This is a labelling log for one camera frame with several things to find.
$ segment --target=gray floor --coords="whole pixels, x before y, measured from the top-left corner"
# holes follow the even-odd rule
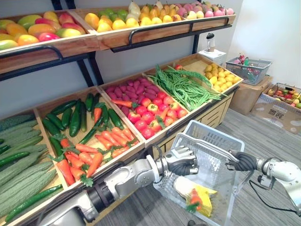
[[[301,167],[301,137],[269,124],[261,119],[243,116],[229,110],[218,130],[245,142],[245,152],[258,157],[278,157]],[[270,205],[292,208],[285,190],[275,183],[272,191],[259,193]],[[185,226],[189,219],[200,223],[194,215],[162,197],[152,186],[139,189],[97,226]],[[266,207],[246,184],[235,200],[231,226],[298,226],[301,218],[294,213]]]

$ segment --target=yellow pear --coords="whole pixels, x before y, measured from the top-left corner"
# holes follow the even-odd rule
[[[116,20],[113,22],[112,28],[113,30],[119,30],[127,28],[127,25],[123,22],[123,20],[116,18]]]
[[[152,25],[152,21],[148,17],[143,17],[141,19],[140,26],[146,26],[146,25]]]
[[[107,23],[103,22],[98,25],[97,32],[108,32],[112,31],[112,28]]]
[[[128,18],[126,24],[127,27],[139,27],[138,21],[134,18]]]
[[[170,15],[165,15],[164,17],[163,17],[163,20],[162,20],[164,23],[168,23],[168,22],[172,22],[173,21],[173,19],[171,18],[171,16]]]
[[[153,24],[161,24],[161,23],[163,23],[162,20],[159,17],[154,17],[154,18],[152,18],[151,21],[152,21]]]

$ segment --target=shopping basket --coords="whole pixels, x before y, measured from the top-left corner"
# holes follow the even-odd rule
[[[213,207],[210,218],[198,212],[195,215],[212,226],[229,225],[235,196],[253,172],[250,172],[239,184],[238,173],[229,171],[225,165],[229,159],[227,150],[243,152],[244,142],[198,121],[190,121],[185,131],[177,134],[172,149],[181,145],[194,151],[199,165],[198,174],[185,177],[217,191],[217,194],[210,197]],[[174,173],[166,172],[162,181],[154,184],[154,187],[164,197],[185,208],[186,201],[173,189],[177,178]]]

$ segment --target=item in basket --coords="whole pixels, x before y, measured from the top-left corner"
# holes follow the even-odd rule
[[[216,194],[217,191],[199,185],[185,177],[178,177],[174,181],[175,191],[186,199],[186,210],[196,212],[210,217],[212,205],[210,195]]]

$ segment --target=mango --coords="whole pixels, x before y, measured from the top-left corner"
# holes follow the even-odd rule
[[[48,19],[48,20],[52,20],[54,22],[58,23],[58,18],[55,12],[53,11],[47,11],[44,13],[43,18]]]
[[[37,42],[39,42],[39,40],[36,37],[29,35],[29,34],[22,34],[18,38],[19,46],[25,46],[25,45],[34,44]]]
[[[72,28],[62,28],[58,30],[55,34],[60,36],[61,38],[68,38],[72,36],[78,36],[80,35],[80,32]]]
[[[6,30],[9,35],[16,36],[17,34],[28,34],[26,29],[19,24],[8,24]]]
[[[14,37],[9,34],[0,34],[0,41],[2,40],[14,40]]]
[[[18,43],[13,40],[2,40],[0,41],[0,50],[17,47]]]
[[[64,23],[62,25],[62,28],[72,28],[72,29],[78,30],[81,34],[86,34],[85,30],[81,26],[79,26],[75,23]]]
[[[61,25],[64,23],[75,23],[72,16],[70,16],[68,13],[62,13],[58,20]]]
[[[88,13],[85,16],[85,21],[96,30],[99,23],[99,17],[94,13]]]
[[[6,29],[8,24],[15,24],[12,20],[0,20],[0,29]]]
[[[53,20],[45,19],[45,18],[36,19],[35,24],[48,24],[48,25],[52,26],[56,31],[58,31],[62,28],[59,23],[57,23]]]
[[[36,19],[42,18],[39,15],[28,15],[24,16],[21,19],[19,19],[18,24],[22,25],[26,30],[32,25],[34,25],[34,22]]]
[[[28,29],[28,34],[38,37],[41,33],[55,33],[54,27],[48,24],[35,24]]]

